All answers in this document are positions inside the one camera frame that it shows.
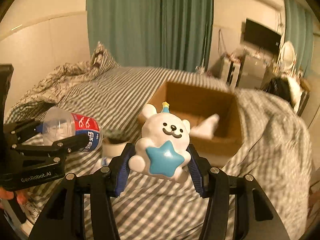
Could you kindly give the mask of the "operator left hand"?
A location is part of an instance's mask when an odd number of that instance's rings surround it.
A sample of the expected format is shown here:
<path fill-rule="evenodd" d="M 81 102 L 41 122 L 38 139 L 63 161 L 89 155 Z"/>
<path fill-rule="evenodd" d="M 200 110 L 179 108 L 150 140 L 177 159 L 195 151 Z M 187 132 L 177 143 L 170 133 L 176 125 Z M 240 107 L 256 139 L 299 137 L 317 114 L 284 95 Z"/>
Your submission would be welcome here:
<path fill-rule="evenodd" d="M 17 202 L 20 205 L 24 205 L 28 200 L 27 190 L 18 190 L 15 192 L 7 191 L 3 187 L 0 187 L 0 198 L 2 200 L 12 200 L 14 198 L 17 199 Z"/>

